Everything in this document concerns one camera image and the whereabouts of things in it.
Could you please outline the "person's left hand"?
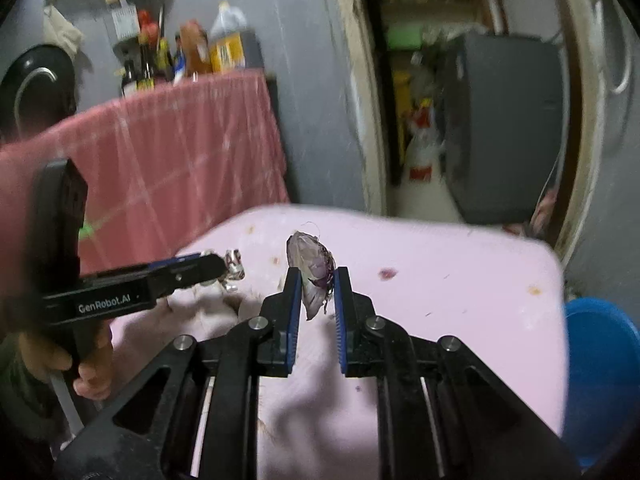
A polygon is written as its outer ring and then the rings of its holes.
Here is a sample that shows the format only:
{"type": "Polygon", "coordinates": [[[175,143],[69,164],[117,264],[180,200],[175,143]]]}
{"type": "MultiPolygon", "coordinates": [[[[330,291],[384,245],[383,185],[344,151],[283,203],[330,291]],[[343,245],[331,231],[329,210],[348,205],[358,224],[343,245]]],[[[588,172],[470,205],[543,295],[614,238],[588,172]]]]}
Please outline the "person's left hand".
{"type": "Polygon", "coordinates": [[[110,322],[101,323],[92,352],[77,366],[65,350],[41,335],[20,333],[17,344],[26,370],[40,382],[45,382],[53,372],[74,368],[78,376],[73,387],[78,396],[103,401],[111,394],[114,373],[110,322]]]}

